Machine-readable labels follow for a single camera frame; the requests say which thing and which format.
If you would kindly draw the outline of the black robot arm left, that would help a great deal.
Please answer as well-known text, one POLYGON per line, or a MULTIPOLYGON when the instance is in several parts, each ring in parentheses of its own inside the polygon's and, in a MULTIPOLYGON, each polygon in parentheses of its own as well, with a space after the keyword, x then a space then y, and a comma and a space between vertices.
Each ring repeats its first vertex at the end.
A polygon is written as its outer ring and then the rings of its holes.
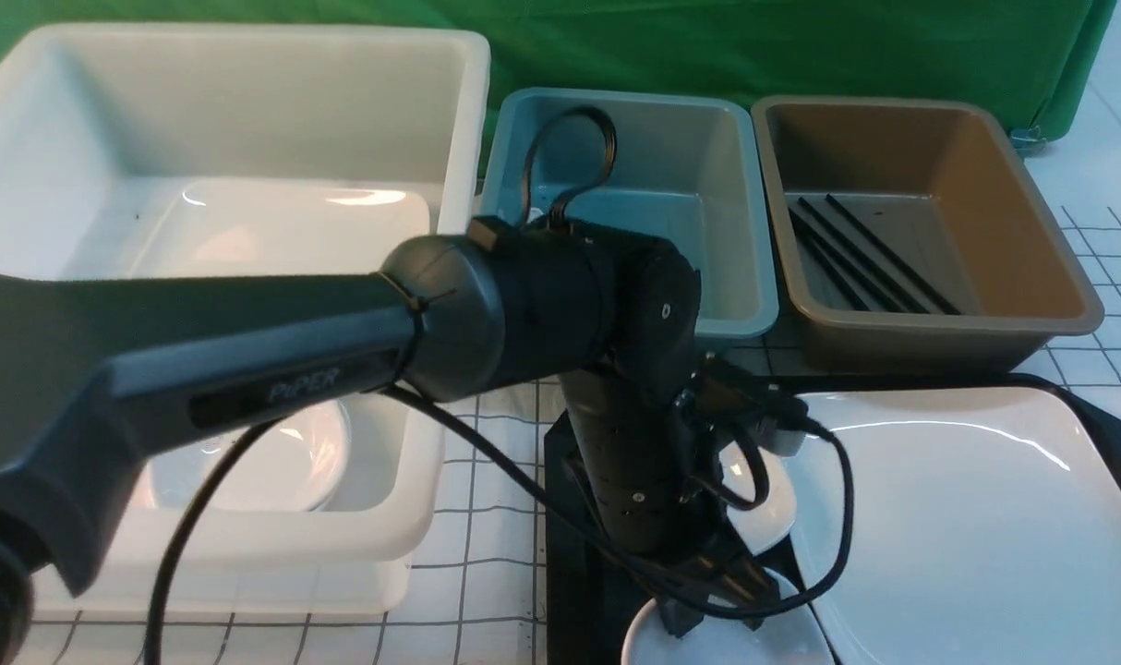
POLYGON ((143 465, 211 435, 245 446, 309 405, 380 392, 442 409, 556 375, 594 523, 546 501, 661 598, 663 622, 758 626, 776 587, 745 549, 717 454, 771 416, 763 384, 696 353, 700 273, 670 241, 602 224, 493 216, 418 235, 380 270, 159 281, 0 274, 0 664, 33 616, 33 573, 72 594, 99 576, 143 465))

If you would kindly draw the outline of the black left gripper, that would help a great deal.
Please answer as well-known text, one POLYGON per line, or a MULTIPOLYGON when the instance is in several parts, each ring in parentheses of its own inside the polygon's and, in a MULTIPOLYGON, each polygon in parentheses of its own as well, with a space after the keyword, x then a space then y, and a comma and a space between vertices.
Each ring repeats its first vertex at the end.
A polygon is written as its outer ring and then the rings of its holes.
MULTIPOLYGON (((765 504, 759 449, 728 446, 712 458, 684 413, 687 392, 654 400, 606 367, 560 375, 569 425, 587 479, 587 505, 623 562, 650 588, 719 592, 736 609, 766 609, 779 583, 729 524, 728 509, 765 504)), ((675 639, 705 615, 657 598, 663 628, 675 639)))

